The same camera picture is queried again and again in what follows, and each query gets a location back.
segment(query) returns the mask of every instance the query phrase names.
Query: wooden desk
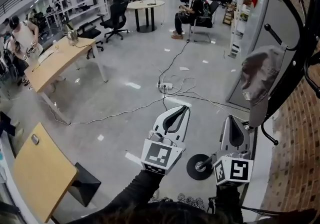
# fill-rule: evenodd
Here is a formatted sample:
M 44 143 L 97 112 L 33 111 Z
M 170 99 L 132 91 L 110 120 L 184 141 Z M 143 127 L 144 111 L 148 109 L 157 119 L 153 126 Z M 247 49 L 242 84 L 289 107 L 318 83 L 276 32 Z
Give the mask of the wooden desk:
M 150 33 L 150 32 L 153 32 L 157 29 L 155 26 L 155 22 L 154 22 L 154 20 L 155 20 L 154 8 L 160 7 L 164 4 L 165 3 L 163 1 L 159 1 L 159 0 L 136 1 L 136 2 L 131 2 L 128 4 L 127 9 L 134 10 L 134 12 L 135 12 L 137 32 Z M 145 26 L 140 26 L 139 25 L 138 10 L 143 10 L 143 9 L 145 9 L 145 19 L 147 22 L 146 22 Z M 151 9 L 151 27 L 149 26 L 149 11 L 148 11 L 148 9 Z
M 95 62 L 97 63 L 102 79 L 107 82 L 106 75 L 103 70 L 103 65 L 100 60 L 99 52 L 96 47 L 96 41 L 92 39 L 79 38 L 76 46 L 69 45 L 67 37 L 63 37 L 57 42 L 57 44 L 51 46 L 48 50 L 53 50 L 50 56 L 48 56 L 41 64 L 36 63 L 33 66 L 29 66 L 24 72 L 30 81 L 33 89 L 42 95 L 44 100 L 50 105 L 50 107 L 59 115 L 59 117 L 70 124 L 70 120 L 66 118 L 60 110 L 54 105 L 49 97 L 44 93 L 45 88 L 52 83 L 69 65 L 77 60 L 78 57 L 88 52 L 91 49 L 90 46 L 83 47 L 85 45 L 91 45 L 93 53 L 95 55 Z M 55 46 L 59 45 L 59 52 L 56 52 Z
M 32 134 L 39 138 L 38 145 Z M 13 164 L 14 181 L 37 217 L 48 222 L 67 189 L 76 179 L 77 168 L 64 156 L 39 123 Z

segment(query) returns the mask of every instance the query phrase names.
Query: wooden panel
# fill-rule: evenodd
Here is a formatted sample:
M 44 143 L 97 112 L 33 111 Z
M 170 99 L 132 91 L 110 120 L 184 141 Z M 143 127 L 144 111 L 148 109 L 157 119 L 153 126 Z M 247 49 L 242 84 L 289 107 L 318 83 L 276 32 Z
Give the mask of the wooden panel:
M 35 145 L 31 136 L 39 138 Z M 43 222 L 47 222 L 77 169 L 59 150 L 41 123 L 34 128 L 13 164 L 13 176 L 26 204 Z
M 88 52 L 89 49 L 91 49 L 90 46 L 86 45 L 93 45 L 94 43 L 96 43 L 95 40 L 79 38 L 77 45 L 71 46 L 69 45 L 68 38 L 63 37 L 57 42 L 57 44 L 51 46 L 48 50 L 56 51 L 55 46 L 59 45 L 58 53 L 54 52 L 41 64 L 36 63 L 33 66 L 29 66 L 24 71 L 33 89 L 37 93 L 42 92 L 80 55 Z

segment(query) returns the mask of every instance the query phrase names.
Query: gray cap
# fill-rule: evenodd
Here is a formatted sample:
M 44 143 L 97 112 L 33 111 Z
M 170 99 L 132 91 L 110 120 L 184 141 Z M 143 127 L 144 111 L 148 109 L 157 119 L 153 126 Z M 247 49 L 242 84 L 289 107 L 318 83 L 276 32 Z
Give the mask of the gray cap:
M 250 101 L 249 126 L 260 126 L 268 110 L 269 92 L 285 56 L 286 45 L 262 46 L 242 63 L 241 83 L 244 98 Z

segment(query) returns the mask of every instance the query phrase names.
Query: power strip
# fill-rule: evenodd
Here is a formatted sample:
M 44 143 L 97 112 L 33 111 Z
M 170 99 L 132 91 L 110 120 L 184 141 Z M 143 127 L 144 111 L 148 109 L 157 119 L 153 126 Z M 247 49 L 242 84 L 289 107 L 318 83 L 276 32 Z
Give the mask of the power strip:
M 156 84 L 157 86 L 157 88 L 159 88 L 159 89 L 164 89 L 164 88 L 166 88 L 167 90 L 171 90 L 172 89 L 172 87 L 173 87 L 173 84 L 172 83 L 166 83 L 166 82 L 161 82 L 160 84 Z

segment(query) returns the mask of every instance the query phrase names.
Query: black base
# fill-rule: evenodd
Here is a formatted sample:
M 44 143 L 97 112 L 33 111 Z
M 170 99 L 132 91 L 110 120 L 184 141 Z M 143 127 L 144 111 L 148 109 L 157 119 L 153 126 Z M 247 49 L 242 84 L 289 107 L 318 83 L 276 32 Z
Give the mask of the black base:
M 101 185 L 101 182 L 78 162 L 75 164 L 75 167 L 78 169 L 77 178 L 68 191 L 84 207 L 87 207 Z
M 189 176 L 195 180 L 205 180 L 209 178 L 213 172 L 213 166 L 211 162 L 205 165 L 205 170 L 203 172 L 199 172 L 196 170 L 196 164 L 198 162 L 204 162 L 209 159 L 209 156 L 205 154 L 196 154 L 190 158 L 188 163 L 186 164 L 186 170 Z
M 140 31 L 139 33 L 151 33 L 153 32 L 152 26 L 140 26 Z

